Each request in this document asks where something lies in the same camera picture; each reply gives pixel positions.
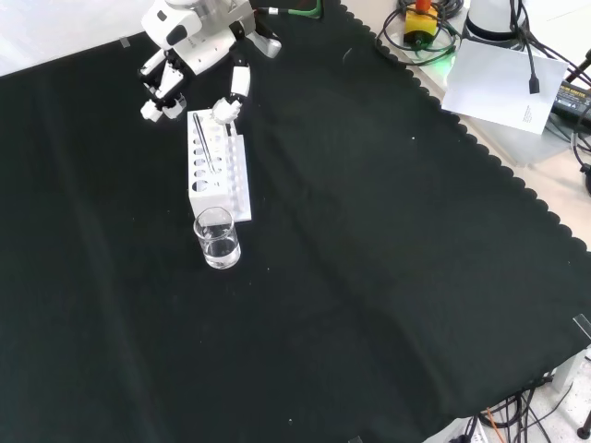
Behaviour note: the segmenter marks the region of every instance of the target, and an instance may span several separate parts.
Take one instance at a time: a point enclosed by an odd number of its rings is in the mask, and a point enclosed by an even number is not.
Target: white table surface
[[[396,0],[342,0],[343,5],[375,33],[380,32],[385,18],[395,8],[395,2]],[[558,9],[557,3],[550,0],[528,3],[532,4],[529,7],[531,28],[537,38],[576,64],[581,63],[586,52],[591,49],[591,40],[588,37],[591,0],[573,0],[566,9]],[[464,20],[465,11],[452,24],[461,31]],[[394,22],[388,32],[391,35],[399,32],[402,23],[401,19]],[[387,42],[384,44],[396,56],[407,59],[405,53],[391,47]],[[447,89],[445,79],[451,66],[452,63],[448,60],[435,66],[410,69],[431,95],[441,99]],[[461,120],[479,143],[487,146],[491,154],[499,157],[505,166],[513,169],[515,176],[522,178],[527,187],[536,191],[538,197],[548,204],[549,210],[556,213],[561,218],[561,223],[571,229],[573,236],[583,240],[589,250],[591,197],[585,189],[585,176],[579,173],[579,163],[567,143],[548,131],[537,136],[472,117],[462,116]],[[535,157],[541,150],[546,152],[540,157],[545,160],[536,160]],[[515,152],[523,152],[525,155],[520,159]]]

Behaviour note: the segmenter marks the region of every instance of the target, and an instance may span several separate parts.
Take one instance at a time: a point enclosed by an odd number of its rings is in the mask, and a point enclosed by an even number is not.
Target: white cylinder
[[[474,25],[488,32],[511,32],[511,1],[517,14],[517,0],[472,0],[468,18]],[[519,23],[524,19],[525,15],[522,13],[518,18]]]

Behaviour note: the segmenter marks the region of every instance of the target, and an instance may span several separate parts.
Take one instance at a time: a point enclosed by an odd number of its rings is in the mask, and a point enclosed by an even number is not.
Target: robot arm
[[[161,47],[139,71],[150,96],[141,113],[154,122],[163,114],[177,118],[187,105],[181,89],[228,54],[235,61],[231,93],[214,105],[213,114],[220,123],[232,122],[250,88],[250,68],[236,42],[248,37],[270,58],[281,50],[248,0],[155,0],[141,23]]]
[[[220,125],[232,123],[238,117],[242,103],[250,91],[250,66],[245,57],[236,49],[230,55],[234,59],[230,97],[220,99],[211,110],[213,119]]]

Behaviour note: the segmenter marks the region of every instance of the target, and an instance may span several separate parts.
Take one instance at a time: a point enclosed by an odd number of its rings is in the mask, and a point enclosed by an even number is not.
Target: white paper
[[[464,40],[442,107],[489,122],[541,134],[567,65],[534,56],[539,94],[529,93],[527,53]]]

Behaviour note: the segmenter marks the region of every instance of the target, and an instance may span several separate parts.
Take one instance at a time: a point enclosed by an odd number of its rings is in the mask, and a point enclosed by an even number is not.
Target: black tablecloth
[[[340,6],[268,21],[225,271],[191,230],[186,121],[139,114],[145,35],[0,79],[3,442],[419,442],[586,346],[558,217]]]

